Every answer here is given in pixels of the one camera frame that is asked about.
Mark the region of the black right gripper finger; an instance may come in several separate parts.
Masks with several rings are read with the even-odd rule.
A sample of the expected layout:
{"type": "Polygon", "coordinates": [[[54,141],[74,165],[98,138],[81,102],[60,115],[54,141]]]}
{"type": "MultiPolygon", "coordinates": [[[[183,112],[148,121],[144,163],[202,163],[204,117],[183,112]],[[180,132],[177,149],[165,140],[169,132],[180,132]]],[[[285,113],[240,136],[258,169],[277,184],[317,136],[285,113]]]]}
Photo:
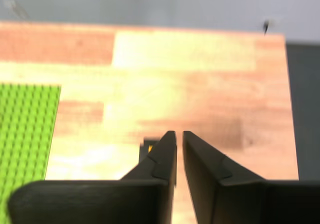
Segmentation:
{"type": "Polygon", "coordinates": [[[183,162],[199,224],[318,224],[318,181],[270,180],[245,168],[191,131],[183,162]]]}
{"type": "Polygon", "coordinates": [[[42,180],[7,202],[14,224],[169,224],[177,177],[176,134],[170,130],[119,180],[42,180]]]}

